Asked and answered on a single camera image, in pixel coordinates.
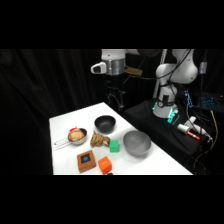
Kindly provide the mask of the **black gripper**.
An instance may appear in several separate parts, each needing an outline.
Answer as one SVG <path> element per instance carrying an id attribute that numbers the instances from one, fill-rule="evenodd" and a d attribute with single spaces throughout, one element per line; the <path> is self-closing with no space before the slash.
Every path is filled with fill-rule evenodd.
<path id="1" fill-rule="evenodd" d="M 108 105 L 112 108 L 112 109 L 116 109 L 116 103 L 114 100 L 114 97 L 116 99 L 118 99 L 118 108 L 119 110 L 124 109 L 125 104 L 124 104 L 124 100 L 123 100 L 123 94 L 124 94 L 124 90 L 123 90 L 123 76 L 122 75 L 118 75 L 118 76 L 106 76 L 106 94 L 108 95 Z"/>

